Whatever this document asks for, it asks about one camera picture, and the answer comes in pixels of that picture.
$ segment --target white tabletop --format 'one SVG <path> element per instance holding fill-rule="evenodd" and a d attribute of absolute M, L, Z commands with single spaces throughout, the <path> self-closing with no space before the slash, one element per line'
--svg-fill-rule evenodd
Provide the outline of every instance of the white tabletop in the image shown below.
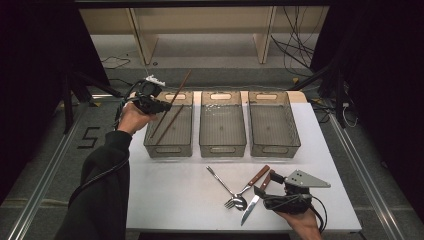
<path fill-rule="evenodd" d="M 331 188 L 311 188 L 311 194 L 325 205 L 326 231 L 357 232 L 358 218 L 334 165 L 315 114 L 309 103 L 292 103 L 292 111 L 302 146 L 292 159 L 254 158 L 250 156 L 249 134 L 243 158 L 202 158 L 199 148 L 200 94 L 194 97 L 193 155 L 184 158 L 149 157 L 143 139 L 145 129 L 137 132 L 130 146 L 130 195 L 127 228 L 139 231 L 188 232 L 285 232 L 287 222 L 266 210 L 260 199 L 243 226 L 242 211 L 230 210 L 224 203 L 230 194 L 209 173 L 210 166 L 233 191 L 239 192 L 265 165 L 282 176 L 299 169 L 331 184 Z M 247 94 L 242 92 L 246 133 Z M 255 185 L 260 186 L 262 177 Z M 283 185 L 271 182 L 267 194 L 285 195 Z M 243 194 L 249 203 L 253 188 Z M 312 204 L 324 217 L 321 204 Z"/>

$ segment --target utensil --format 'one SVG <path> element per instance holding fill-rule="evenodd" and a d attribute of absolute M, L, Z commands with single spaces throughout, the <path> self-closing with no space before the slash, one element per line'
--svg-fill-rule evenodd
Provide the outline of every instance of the utensil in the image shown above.
<path fill-rule="evenodd" d="M 247 191 L 249 188 L 255 184 L 259 178 L 261 178 L 267 171 L 269 170 L 269 166 L 265 165 L 253 178 L 250 180 L 246 186 L 239 193 L 235 194 L 230 200 L 228 200 L 224 206 L 228 209 L 232 207 L 236 207 L 240 211 L 244 211 L 247 207 L 246 199 L 242 196 L 242 194 Z"/>
<path fill-rule="evenodd" d="M 165 133 L 168 131 L 169 127 L 171 127 L 172 123 L 174 123 L 175 119 L 178 117 L 178 114 L 180 114 L 181 110 L 183 110 L 184 104 L 181 104 L 181 107 L 178 109 L 177 113 L 174 115 L 174 117 L 171 119 L 171 122 L 166 126 L 165 131 L 163 131 L 162 135 L 160 135 L 158 141 L 156 142 L 156 145 L 159 145 L 160 141 L 162 140 L 163 136 L 165 136 Z"/>
<path fill-rule="evenodd" d="M 227 185 L 225 185 L 224 181 L 221 180 L 220 177 L 218 177 L 218 175 L 215 174 L 215 172 L 212 170 L 211 167 L 207 166 L 206 169 L 208 169 L 208 171 L 222 184 L 222 186 L 225 187 L 225 189 L 227 189 L 227 191 L 232 195 L 235 196 L 235 194 L 233 192 L 231 192 L 231 190 L 227 187 Z"/>
<path fill-rule="evenodd" d="M 265 190 L 265 188 L 268 186 L 269 182 L 271 181 L 271 173 L 274 173 L 274 170 L 270 170 L 268 175 L 266 176 L 264 182 L 262 183 L 260 189 L 261 190 Z M 249 206 L 247 206 L 246 211 L 244 211 L 243 216 L 241 217 L 241 226 L 243 226 L 243 223 L 246 222 L 247 217 L 249 217 L 250 213 L 253 211 L 253 208 L 255 208 L 256 203 L 259 200 L 259 196 L 255 195 L 252 199 L 252 201 L 250 201 Z"/>
<path fill-rule="evenodd" d="M 178 94 L 180 93 L 181 89 L 184 87 L 185 82 L 188 79 L 188 76 L 190 76 L 191 73 L 191 69 L 188 71 L 187 75 L 185 76 L 183 82 L 181 83 L 180 87 L 178 88 L 177 92 L 175 93 L 174 97 L 171 100 L 171 105 L 174 103 L 175 99 L 177 98 Z M 153 130 L 153 133 L 150 135 L 150 138 L 153 138 L 154 135 L 156 134 L 156 131 L 159 129 L 159 126 L 162 124 L 163 119 L 165 118 L 166 114 L 168 114 L 168 111 L 166 111 L 163 115 L 162 118 L 160 119 L 158 125 L 156 125 L 155 130 Z"/>

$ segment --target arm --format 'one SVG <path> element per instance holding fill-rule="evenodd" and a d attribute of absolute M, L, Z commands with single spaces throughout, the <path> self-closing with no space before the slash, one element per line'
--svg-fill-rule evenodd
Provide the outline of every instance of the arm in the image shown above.
<path fill-rule="evenodd" d="M 154 115 L 143 114 L 127 104 L 117 131 L 106 134 L 104 146 L 92 152 L 84 162 L 81 184 L 125 163 L 117 171 L 79 192 L 69 206 L 55 239 L 125 239 L 129 194 L 129 145 L 132 135 Z"/>
<path fill-rule="evenodd" d="M 318 224 L 315 213 L 308 209 L 303 214 L 291 215 L 283 212 L 275 212 L 286 219 L 291 228 L 303 240 L 321 240 L 321 234 L 318 230 Z"/>

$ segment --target gray translucent bin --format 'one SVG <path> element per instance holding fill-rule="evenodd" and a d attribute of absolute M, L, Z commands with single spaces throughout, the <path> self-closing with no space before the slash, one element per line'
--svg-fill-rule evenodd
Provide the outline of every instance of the gray translucent bin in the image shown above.
<path fill-rule="evenodd" d="M 300 147 L 287 92 L 249 92 L 253 157 L 293 158 Z"/>
<path fill-rule="evenodd" d="M 202 92 L 199 131 L 202 157 L 243 157 L 246 130 L 240 92 Z"/>
<path fill-rule="evenodd" d="M 174 95 L 175 92 L 161 92 L 157 99 L 171 102 Z M 193 92 L 180 92 L 178 94 L 171 110 L 166 114 L 158 130 L 151 138 L 163 115 L 164 112 L 158 113 L 158 120 L 150 122 L 147 126 L 144 146 L 149 156 L 151 158 L 190 157 L 193 154 Z"/>

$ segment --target wooden chopstick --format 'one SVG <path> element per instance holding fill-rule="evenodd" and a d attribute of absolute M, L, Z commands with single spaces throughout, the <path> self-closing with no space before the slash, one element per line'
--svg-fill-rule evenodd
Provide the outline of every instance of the wooden chopstick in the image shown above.
<path fill-rule="evenodd" d="M 158 141 L 156 142 L 156 145 L 158 145 L 160 143 L 160 141 L 162 140 L 163 136 L 165 136 L 165 133 L 171 127 L 172 123 L 174 123 L 174 120 L 178 117 L 178 114 L 180 114 L 180 112 L 181 112 L 181 110 L 183 110 L 183 108 L 184 108 L 184 104 L 182 104 L 181 107 L 180 107 L 180 109 L 178 109 L 177 113 L 175 113 L 175 116 L 172 118 L 171 122 L 168 124 L 168 126 L 165 129 L 165 131 L 163 131 L 162 135 L 160 135 Z"/>
<path fill-rule="evenodd" d="M 190 76 L 191 73 L 191 69 L 188 71 L 187 75 L 185 76 L 183 82 L 180 84 L 180 87 L 178 88 L 177 92 L 175 93 L 174 97 L 171 100 L 171 105 L 174 103 L 175 99 L 177 98 L 178 94 L 180 93 L 181 89 L 184 87 L 185 82 L 187 82 L 188 76 Z M 157 132 L 157 130 L 159 129 L 159 126 L 162 124 L 163 119 L 165 118 L 166 114 L 168 114 L 168 111 L 166 111 L 162 118 L 160 119 L 158 125 L 156 126 L 155 130 L 153 131 L 152 134 L 150 134 L 150 138 L 153 138 Z"/>

